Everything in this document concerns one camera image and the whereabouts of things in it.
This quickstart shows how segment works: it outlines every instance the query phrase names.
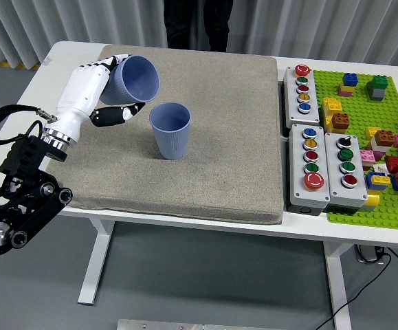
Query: ribbed cup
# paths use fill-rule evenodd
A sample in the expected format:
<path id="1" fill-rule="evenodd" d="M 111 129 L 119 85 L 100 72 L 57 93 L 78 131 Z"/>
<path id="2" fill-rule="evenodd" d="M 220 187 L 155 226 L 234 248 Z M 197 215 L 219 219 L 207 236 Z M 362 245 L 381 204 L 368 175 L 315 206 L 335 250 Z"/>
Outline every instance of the ribbed cup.
<path id="1" fill-rule="evenodd" d="M 142 55 L 131 55 L 113 69 L 100 100 L 106 105 L 150 102 L 159 88 L 154 64 Z"/>
<path id="2" fill-rule="evenodd" d="M 187 107 L 175 102 L 159 104 L 150 112 L 150 123 L 164 158 L 178 160 L 186 154 L 191 123 Z"/>

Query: robotic arm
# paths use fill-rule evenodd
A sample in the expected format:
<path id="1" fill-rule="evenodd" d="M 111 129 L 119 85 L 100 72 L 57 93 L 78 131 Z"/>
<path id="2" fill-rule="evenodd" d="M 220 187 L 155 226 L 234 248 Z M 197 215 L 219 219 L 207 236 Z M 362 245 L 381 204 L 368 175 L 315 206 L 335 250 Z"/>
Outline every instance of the robotic arm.
<path id="1" fill-rule="evenodd" d="M 43 158 L 64 162 L 67 147 L 79 141 L 83 122 L 91 120 L 97 127 L 121 124 L 145 105 L 141 102 L 94 110 L 113 68 L 127 57 L 111 56 L 75 69 L 58 102 L 56 115 L 17 104 L 0 108 L 0 123 L 18 111 L 35 111 L 47 120 L 44 129 L 37 120 L 25 134 L 0 140 L 0 145 L 14 142 L 0 166 L 0 172 L 5 174 L 0 198 L 8 200 L 0 205 L 0 254 L 26 245 L 72 199 L 70 189 L 62 188 L 55 177 L 38 169 Z M 38 135 L 30 136 L 36 125 Z"/>

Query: gray floor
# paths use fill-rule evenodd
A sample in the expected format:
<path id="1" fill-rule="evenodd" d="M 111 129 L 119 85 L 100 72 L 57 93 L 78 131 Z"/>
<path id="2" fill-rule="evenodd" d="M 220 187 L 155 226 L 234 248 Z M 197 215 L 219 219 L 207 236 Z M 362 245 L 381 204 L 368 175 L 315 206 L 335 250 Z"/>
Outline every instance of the gray floor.
<path id="1" fill-rule="evenodd" d="M 0 106 L 34 72 L 0 68 Z M 0 256 L 0 329 L 116 329 L 121 318 L 315 329 L 330 315 L 322 244 L 117 223 L 96 303 L 77 304 L 96 231 L 57 217 Z M 381 266 L 343 257 L 352 296 Z M 398 329 L 398 261 L 350 306 L 354 329 Z M 330 322 L 323 329 L 332 329 Z"/>

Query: white table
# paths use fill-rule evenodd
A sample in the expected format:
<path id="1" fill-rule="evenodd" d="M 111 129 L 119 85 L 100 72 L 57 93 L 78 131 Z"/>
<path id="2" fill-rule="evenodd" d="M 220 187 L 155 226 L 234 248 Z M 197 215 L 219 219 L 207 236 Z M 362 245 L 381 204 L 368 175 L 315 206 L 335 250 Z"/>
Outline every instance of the white table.
<path id="1" fill-rule="evenodd" d="M 56 105 L 71 72 L 79 65 L 96 61 L 104 46 L 104 44 L 66 41 L 55 44 L 21 96 L 19 104 L 41 107 L 48 113 L 56 113 Z M 297 64 L 304 63 L 312 69 L 392 76 L 398 91 L 398 67 L 300 58 L 277 57 L 276 60 L 278 63 L 278 81 L 283 80 L 286 67 L 294 67 Z M 0 139 L 10 138 L 17 133 L 24 132 L 34 120 L 38 120 L 38 117 L 31 113 L 11 115 L 10 120 L 4 124 L 0 131 Z M 10 145 L 0 146 L 0 165 L 9 150 Z M 46 169 L 48 162 L 49 159 L 46 158 L 42 163 L 42 170 Z M 0 173 L 0 186 L 3 178 L 4 175 Z M 248 225 L 106 210 L 80 210 L 72 207 L 66 207 L 61 214 L 89 218 L 98 231 L 78 299 L 79 303 L 86 305 L 93 304 L 115 221 L 323 241 L 334 311 L 346 302 L 340 255 L 353 244 L 398 247 L 398 230 L 330 223 L 325 214 L 319 217 L 311 217 L 284 212 L 281 225 Z M 337 314 L 335 325 L 337 329 L 351 329 L 347 307 Z"/>

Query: person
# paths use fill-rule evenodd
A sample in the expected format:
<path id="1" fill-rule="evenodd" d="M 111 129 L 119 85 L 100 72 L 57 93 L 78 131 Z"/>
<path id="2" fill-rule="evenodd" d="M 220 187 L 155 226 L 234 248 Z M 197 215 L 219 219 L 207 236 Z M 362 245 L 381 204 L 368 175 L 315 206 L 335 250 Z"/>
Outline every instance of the person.
<path id="1" fill-rule="evenodd" d="M 168 48 L 190 49 L 193 0 L 164 0 L 164 22 Z M 211 52 L 226 52 L 234 0 L 205 0 L 203 22 Z"/>

